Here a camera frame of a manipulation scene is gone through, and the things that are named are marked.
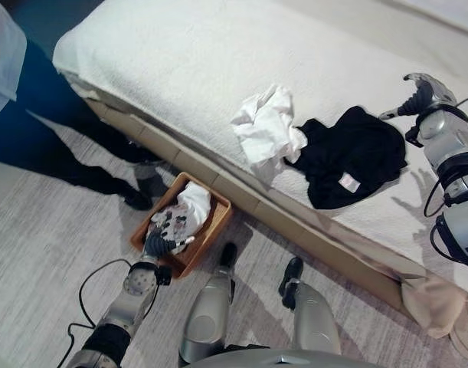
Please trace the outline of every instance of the clothing label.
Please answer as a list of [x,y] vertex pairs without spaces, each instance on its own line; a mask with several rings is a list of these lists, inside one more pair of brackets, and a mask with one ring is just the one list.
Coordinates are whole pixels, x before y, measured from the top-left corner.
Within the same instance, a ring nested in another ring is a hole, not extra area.
[[338,181],[338,183],[341,184],[345,189],[347,189],[351,193],[356,192],[361,184],[358,180],[353,178],[347,172],[344,172],[342,174],[341,179]]

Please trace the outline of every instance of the robot leg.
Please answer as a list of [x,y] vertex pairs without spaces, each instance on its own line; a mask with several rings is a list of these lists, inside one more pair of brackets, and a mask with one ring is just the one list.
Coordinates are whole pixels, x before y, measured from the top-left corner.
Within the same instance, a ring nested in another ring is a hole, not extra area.
[[295,312],[293,347],[341,354],[341,343],[326,299],[299,278],[303,263],[293,258],[285,270],[279,292],[283,305]]
[[234,296],[231,275],[237,247],[225,245],[219,266],[189,311],[179,347],[179,364],[194,363],[224,349],[228,308]]

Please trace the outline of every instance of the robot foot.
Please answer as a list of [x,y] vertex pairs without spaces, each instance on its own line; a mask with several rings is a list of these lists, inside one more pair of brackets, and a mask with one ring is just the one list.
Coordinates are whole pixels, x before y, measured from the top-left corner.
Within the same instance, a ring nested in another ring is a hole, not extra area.
[[232,269],[237,260],[237,246],[234,243],[227,243],[221,253],[220,266]]
[[[227,243],[220,257],[220,267],[226,267],[231,272],[234,269],[235,262],[237,260],[237,246],[234,243]],[[231,303],[234,300],[235,294],[235,281],[231,279]]]
[[295,257],[288,262],[285,275],[278,287],[278,293],[282,297],[283,305],[291,310],[295,309],[295,292],[298,288],[298,281],[303,272],[302,259]]

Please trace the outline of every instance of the white shirt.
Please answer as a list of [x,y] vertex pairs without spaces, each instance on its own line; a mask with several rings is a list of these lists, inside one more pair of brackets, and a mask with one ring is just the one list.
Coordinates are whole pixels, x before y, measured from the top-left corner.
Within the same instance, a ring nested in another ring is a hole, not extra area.
[[16,100],[25,53],[25,34],[0,5],[0,112],[9,100]]

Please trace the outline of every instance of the floor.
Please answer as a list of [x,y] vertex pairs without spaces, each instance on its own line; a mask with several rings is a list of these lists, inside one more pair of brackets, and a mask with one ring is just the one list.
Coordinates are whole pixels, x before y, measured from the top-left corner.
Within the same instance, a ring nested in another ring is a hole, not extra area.
[[[13,16],[51,55],[56,40],[99,3],[26,0]],[[131,166],[71,131],[56,129],[79,159],[104,166],[130,182],[136,182],[137,176],[147,177],[155,199],[177,173],[166,164]],[[19,367],[57,365],[69,344],[68,323],[83,320],[77,300],[80,283],[105,261],[137,259],[128,237],[143,216],[115,196],[0,165],[0,355],[4,360]],[[228,343],[290,345],[293,316],[281,305],[276,288],[292,253],[299,250],[250,216],[236,212],[198,270],[160,290],[123,366],[176,365],[185,314],[226,241],[241,248]],[[301,255],[307,263],[303,279],[332,306],[344,355],[386,367],[468,366],[447,338],[430,339],[406,317],[324,264]],[[88,285],[84,302],[94,319],[114,298],[125,274],[125,267],[111,266]],[[86,336],[86,330],[77,330],[76,345]]]

